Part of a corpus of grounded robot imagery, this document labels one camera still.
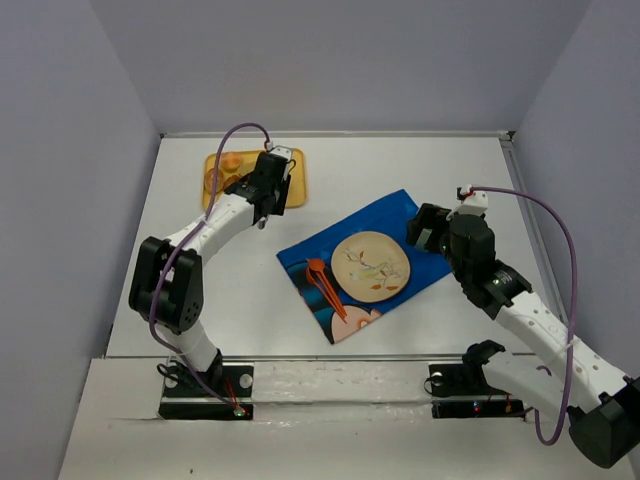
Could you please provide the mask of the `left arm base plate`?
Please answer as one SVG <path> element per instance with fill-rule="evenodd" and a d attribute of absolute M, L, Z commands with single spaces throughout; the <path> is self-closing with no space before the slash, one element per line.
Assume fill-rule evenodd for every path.
<path fill-rule="evenodd" d="M 163 378 L 158 416 L 164 420 L 250 421 L 254 417 L 254 365 L 225 363 L 222 377 L 213 387 L 218 397 L 194 379 L 175 359 L 157 364 Z"/>

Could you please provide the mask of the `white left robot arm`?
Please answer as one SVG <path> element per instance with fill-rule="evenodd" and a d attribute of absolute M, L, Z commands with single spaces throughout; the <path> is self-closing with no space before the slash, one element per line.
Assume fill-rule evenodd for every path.
<path fill-rule="evenodd" d="M 150 236 L 139 248 L 129 307 L 207 392 L 220 382 L 223 356 L 199 320 L 204 267 L 239 233 L 284 214 L 294 165 L 290 148 L 259 153 L 253 170 L 228 185 L 209 214 L 167 238 Z"/>

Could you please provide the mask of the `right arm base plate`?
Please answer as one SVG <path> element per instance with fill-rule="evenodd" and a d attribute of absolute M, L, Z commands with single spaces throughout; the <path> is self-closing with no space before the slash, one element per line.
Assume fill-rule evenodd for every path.
<path fill-rule="evenodd" d="M 423 388 L 432 399 L 436 420 L 525 418 L 531 411 L 511 394 L 489 386 L 479 370 L 463 363 L 431 364 Z"/>

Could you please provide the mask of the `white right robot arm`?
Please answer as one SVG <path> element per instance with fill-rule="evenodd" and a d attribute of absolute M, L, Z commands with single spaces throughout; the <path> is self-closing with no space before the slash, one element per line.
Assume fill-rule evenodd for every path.
<path fill-rule="evenodd" d="M 465 297 L 522 341 L 547 370 L 529 369 L 492 341 L 471 346 L 464 362 L 491 387 L 568 421 L 575 447 L 608 469 L 639 444 L 639 381 L 571 333 L 532 285 L 497 259 L 486 209 L 472 199 L 454 210 L 425 203 L 408 221 L 406 241 L 442 254 Z"/>

